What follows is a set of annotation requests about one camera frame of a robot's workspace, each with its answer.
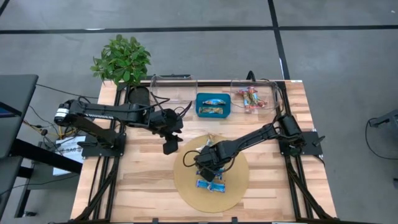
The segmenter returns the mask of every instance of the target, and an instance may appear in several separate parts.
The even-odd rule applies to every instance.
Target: wooden table
[[[292,113],[302,131],[312,130],[314,126],[303,83],[286,81],[285,84]],[[229,86],[198,87],[198,92],[229,91]],[[105,82],[98,103],[112,105],[115,95],[116,86]],[[164,104],[165,108],[176,106]],[[184,141],[179,146],[183,147],[189,140],[208,133],[238,138],[270,123],[275,116],[274,110],[254,114],[232,110],[233,113],[226,119],[203,119],[197,117],[194,109],[190,109],[183,119],[183,133],[179,136]],[[109,127],[109,121],[96,119],[95,122],[103,128]],[[265,141],[243,151],[250,168],[249,187],[235,207],[222,213],[203,213],[185,203],[175,189],[172,169],[177,153],[168,156],[163,154],[164,139],[139,128],[127,128],[126,133],[127,145],[119,165],[112,222],[151,222],[153,218],[159,218],[160,222],[230,222],[231,217],[237,217],[240,222],[295,220],[285,161],[280,155],[277,141]],[[309,191],[325,211],[335,217],[323,164],[313,156],[302,156],[302,160]],[[87,206],[96,161],[96,157],[84,161],[71,218],[78,216]],[[305,217],[299,189],[297,193],[301,214]],[[104,217],[107,196],[106,192],[100,218]]]

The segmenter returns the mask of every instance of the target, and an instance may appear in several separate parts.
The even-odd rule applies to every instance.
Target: white label
[[[85,114],[87,117],[91,118],[103,118],[103,119],[113,119],[112,116],[96,115],[96,114]]]
[[[69,113],[69,110],[65,109],[65,108],[58,108],[57,112],[59,112],[59,113]]]
[[[61,117],[65,117],[67,114],[66,113],[56,113],[55,116],[61,116]]]

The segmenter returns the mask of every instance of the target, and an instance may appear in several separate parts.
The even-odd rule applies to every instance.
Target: blue tray
[[[221,99],[225,102],[225,105],[204,105],[203,102],[211,99]],[[201,107],[214,107],[214,108],[222,108],[223,114],[207,114],[207,113],[199,113],[199,108]],[[226,93],[198,93],[197,94],[197,103],[196,103],[196,112],[198,117],[201,118],[226,118],[231,113],[231,96]]]

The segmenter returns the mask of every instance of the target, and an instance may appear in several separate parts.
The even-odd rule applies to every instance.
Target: concrete floor
[[[275,0],[280,26],[398,24],[396,1]],[[194,0],[11,0],[0,30],[86,29],[172,26],[270,26],[267,1]],[[273,31],[173,32],[134,35],[152,53],[149,74],[189,73],[197,79],[245,77],[280,79]],[[303,80],[322,142],[326,171],[338,216],[343,220],[396,223],[398,161],[368,151],[364,127],[369,118],[398,108],[398,30],[281,32],[291,79]],[[91,77],[93,55],[116,34],[0,35],[0,74],[35,73],[39,83],[97,96]],[[52,120],[68,95],[37,88],[31,106]],[[31,111],[26,119],[42,124]],[[40,136],[22,127],[19,137],[33,144]],[[369,130],[377,152],[398,157],[397,140],[386,127]],[[16,185],[22,183],[17,179]],[[69,219],[78,180],[36,190],[27,209],[37,217],[13,219],[22,189],[15,189],[2,223],[48,223]]]

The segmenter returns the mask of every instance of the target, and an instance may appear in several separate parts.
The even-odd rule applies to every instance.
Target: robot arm
[[[119,134],[111,129],[103,129],[87,118],[115,119],[121,125],[145,128],[153,134],[164,137],[166,140],[164,154],[170,154],[178,149],[178,142],[182,141],[173,133],[181,133],[183,113],[177,114],[171,109],[155,111],[154,106],[138,104],[108,106],[68,100],[58,107],[54,122],[59,126],[78,128],[94,136],[103,148],[112,149],[118,142]]]
[[[275,128],[276,121],[279,122],[279,127]],[[219,170],[231,160],[233,161],[240,151],[270,139],[288,140],[291,147],[294,148],[301,148],[305,145],[302,132],[294,117],[284,115],[279,118],[275,117],[272,123],[233,141],[221,141],[213,146],[205,146],[200,154],[194,157],[195,165],[198,167],[200,175],[211,182]],[[232,165],[233,163],[223,172],[228,171]]]

